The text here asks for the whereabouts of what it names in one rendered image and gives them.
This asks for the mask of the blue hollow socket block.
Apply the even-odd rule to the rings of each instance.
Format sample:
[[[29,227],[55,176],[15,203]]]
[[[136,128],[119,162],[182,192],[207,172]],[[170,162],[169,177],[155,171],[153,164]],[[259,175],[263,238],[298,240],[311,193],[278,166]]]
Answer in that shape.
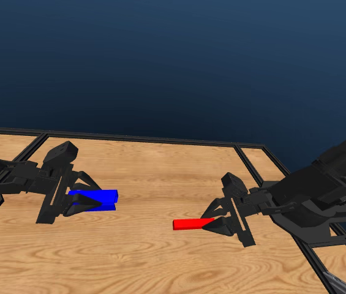
[[[69,195],[85,195],[102,204],[96,208],[89,208],[86,211],[115,211],[115,204],[118,202],[117,190],[70,190]]]

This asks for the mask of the thin red peg bar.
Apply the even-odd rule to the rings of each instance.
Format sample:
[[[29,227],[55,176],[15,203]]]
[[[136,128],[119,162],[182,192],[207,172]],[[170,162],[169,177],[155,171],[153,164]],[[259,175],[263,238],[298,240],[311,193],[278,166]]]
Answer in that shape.
[[[214,220],[215,218],[174,219],[173,230],[198,230]]]

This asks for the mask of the silver aluminium brace rail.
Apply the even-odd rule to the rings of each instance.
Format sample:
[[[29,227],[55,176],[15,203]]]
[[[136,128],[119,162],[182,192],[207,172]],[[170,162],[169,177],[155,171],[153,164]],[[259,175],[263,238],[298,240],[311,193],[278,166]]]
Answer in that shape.
[[[324,271],[323,274],[336,294],[346,294],[346,282],[339,279],[329,271]]]

